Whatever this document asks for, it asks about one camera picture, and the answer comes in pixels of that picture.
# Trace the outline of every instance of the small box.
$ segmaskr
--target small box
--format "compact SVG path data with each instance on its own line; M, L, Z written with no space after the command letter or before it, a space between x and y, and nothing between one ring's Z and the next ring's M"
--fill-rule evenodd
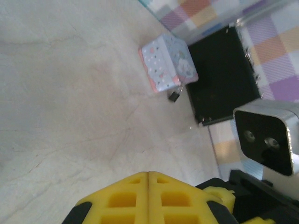
M139 55L155 92L198 80L187 44L172 35L160 35L139 49Z

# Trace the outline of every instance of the checkered cloth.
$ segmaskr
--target checkered cloth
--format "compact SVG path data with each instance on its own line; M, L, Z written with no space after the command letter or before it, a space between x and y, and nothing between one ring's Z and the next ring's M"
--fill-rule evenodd
M274 0L140 0L174 35L193 43ZM241 28L265 99L299 102L299 1ZM240 149L235 121L209 127L221 176L233 168L262 178L263 167Z

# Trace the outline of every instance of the white marble surface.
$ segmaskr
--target white marble surface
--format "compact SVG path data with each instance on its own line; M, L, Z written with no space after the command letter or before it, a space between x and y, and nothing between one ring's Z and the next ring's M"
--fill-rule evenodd
M61 223L139 171L218 176L186 92L154 94L138 47L166 32L135 0L0 1L0 223Z

